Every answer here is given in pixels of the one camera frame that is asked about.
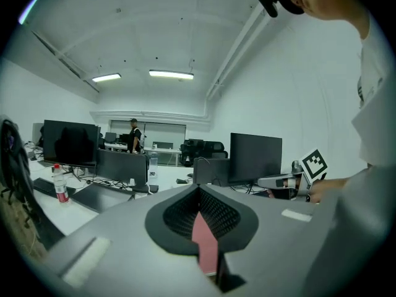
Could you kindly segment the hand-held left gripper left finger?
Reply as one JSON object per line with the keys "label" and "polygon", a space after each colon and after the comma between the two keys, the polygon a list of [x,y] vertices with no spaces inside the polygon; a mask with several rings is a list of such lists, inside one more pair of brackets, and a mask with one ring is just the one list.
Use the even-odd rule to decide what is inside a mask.
{"label": "hand-held left gripper left finger", "polygon": [[63,238],[44,265],[83,296],[221,296],[197,257],[170,254],[145,229],[160,202],[187,187],[118,204]]}

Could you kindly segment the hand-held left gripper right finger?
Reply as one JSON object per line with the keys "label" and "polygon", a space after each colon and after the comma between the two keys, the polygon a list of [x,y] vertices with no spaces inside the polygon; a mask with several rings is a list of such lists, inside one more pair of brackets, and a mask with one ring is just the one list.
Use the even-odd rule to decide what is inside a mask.
{"label": "hand-held left gripper right finger", "polygon": [[197,273],[200,295],[329,296],[336,291],[335,191],[312,204],[213,185],[200,190],[240,217],[218,240],[217,283]]}

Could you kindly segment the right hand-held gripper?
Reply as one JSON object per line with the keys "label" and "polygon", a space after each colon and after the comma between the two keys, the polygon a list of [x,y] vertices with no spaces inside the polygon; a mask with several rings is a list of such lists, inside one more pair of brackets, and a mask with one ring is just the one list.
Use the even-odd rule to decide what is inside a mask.
{"label": "right hand-held gripper", "polygon": [[318,149],[308,152],[291,164],[291,173],[287,178],[271,176],[258,179],[260,187],[285,187],[294,189],[291,200],[310,201],[309,192],[317,180],[322,180],[327,174],[327,164]]}

